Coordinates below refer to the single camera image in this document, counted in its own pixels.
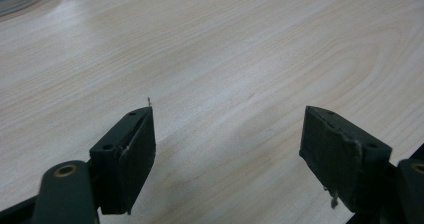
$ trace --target wooden table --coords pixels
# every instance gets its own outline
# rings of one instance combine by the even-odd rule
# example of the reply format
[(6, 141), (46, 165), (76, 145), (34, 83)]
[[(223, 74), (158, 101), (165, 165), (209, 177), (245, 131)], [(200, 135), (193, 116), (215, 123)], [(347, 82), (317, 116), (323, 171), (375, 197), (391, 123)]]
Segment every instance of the wooden table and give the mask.
[(131, 216), (344, 223), (298, 156), (306, 105), (393, 147), (424, 142), (424, 0), (44, 0), (0, 18), (0, 209), (125, 113), (155, 115)]

